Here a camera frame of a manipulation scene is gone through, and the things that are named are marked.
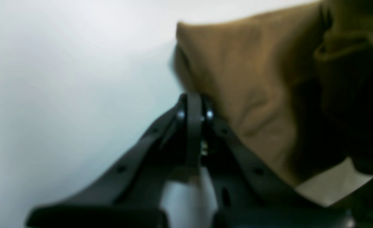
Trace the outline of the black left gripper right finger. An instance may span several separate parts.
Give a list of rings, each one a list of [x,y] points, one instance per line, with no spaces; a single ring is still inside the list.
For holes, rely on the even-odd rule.
[[[213,228],[353,228],[347,209],[329,209],[301,196],[239,140],[202,96],[201,163],[211,178],[218,209]]]

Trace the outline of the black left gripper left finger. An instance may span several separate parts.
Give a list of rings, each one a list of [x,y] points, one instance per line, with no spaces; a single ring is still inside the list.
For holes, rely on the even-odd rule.
[[[146,130],[95,182],[74,196],[36,208],[31,228],[168,228],[160,208],[166,181],[199,169],[203,104],[182,94],[176,105]]]

